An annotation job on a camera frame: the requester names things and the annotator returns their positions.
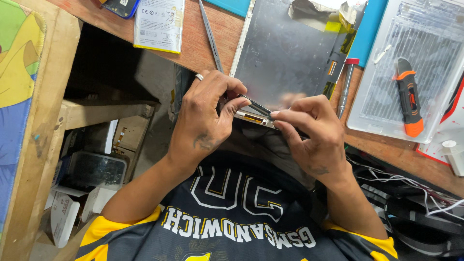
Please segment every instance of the ce marking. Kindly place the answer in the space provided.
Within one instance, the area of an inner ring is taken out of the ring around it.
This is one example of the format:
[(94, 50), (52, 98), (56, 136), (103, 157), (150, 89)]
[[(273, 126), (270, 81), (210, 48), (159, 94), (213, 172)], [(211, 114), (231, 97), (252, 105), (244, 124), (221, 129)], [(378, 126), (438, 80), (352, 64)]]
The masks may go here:
[(153, 11), (149, 11), (148, 9), (142, 9), (142, 13), (146, 13), (146, 14), (150, 13), (151, 15), (154, 14)]

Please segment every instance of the person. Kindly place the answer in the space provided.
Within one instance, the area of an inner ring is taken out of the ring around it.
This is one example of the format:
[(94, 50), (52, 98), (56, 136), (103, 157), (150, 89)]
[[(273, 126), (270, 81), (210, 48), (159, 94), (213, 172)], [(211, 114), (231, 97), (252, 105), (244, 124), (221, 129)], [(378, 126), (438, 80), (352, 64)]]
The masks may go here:
[[(309, 216), (310, 191), (296, 179), (257, 158), (214, 152), (250, 101), (237, 98), (247, 92), (238, 79), (201, 75), (183, 98), (168, 153), (108, 201), (77, 261), (397, 260), (345, 158), (344, 131), (325, 96), (271, 114), (296, 163), (327, 187), (321, 229)], [(229, 101), (218, 115), (224, 93)]]

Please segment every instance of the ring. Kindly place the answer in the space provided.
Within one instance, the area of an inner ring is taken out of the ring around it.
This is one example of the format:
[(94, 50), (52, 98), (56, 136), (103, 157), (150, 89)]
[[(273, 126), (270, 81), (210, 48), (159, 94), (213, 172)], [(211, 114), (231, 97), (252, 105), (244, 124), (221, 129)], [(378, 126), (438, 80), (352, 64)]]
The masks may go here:
[(200, 80), (200, 81), (204, 79), (204, 78), (203, 78), (203, 75), (201, 75), (201, 74), (199, 74), (199, 73), (197, 73), (197, 75), (195, 75), (195, 77), (197, 77), (198, 80)]

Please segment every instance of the tattoo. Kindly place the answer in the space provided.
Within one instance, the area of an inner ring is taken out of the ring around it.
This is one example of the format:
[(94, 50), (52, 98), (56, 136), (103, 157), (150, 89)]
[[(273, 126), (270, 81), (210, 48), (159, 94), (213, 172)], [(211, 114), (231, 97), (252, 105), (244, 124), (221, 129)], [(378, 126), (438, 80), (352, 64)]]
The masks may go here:
[(310, 165), (306, 166), (308, 172), (316, 174), (318, 176), (328, 173), (327, 167), (312, 168)]
[(200, 145), (200, 149), (202, 150), (212, 150), (220, 143), (219, 140), (213, 143), (213, 138), (208, 135), (208, 131), (201, 133), (200, 135), (196, 137), (196, 139), (194, 139), (193, 141), (194, 149), (196, 148), (197, 142)]

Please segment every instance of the repair workbench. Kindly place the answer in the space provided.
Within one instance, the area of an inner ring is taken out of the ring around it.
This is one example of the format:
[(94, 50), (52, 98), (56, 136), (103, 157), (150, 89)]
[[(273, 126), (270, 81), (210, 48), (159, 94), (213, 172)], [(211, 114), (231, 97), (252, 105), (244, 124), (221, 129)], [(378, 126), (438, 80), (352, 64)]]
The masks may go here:
[[(132, 42), (134, 20), (124, 20), (101, 9), (93, 0), (47, 0), (83, 21)], [(204, 3), (222, 66), (226, 74), (232, 66), (244, 19), (209, 3)], [(214, 70), (216, 64), (197, 0), (186, 0), (181, 54), (153, 51), (192, 71)], [(336, 111), (345, 79), (344, 70), (331, 99)], [(355, 68), (346, 110), (341, 119), (346, 124), (351, 104), (361, 81), (363, 70)], [(453, 175), (450, 167), (428, 159), (414, 151), (415, 143), (345, 128), (345, 142), (391, 165), (422, 178), (460, 197), (464, 197), (464, 179)]]

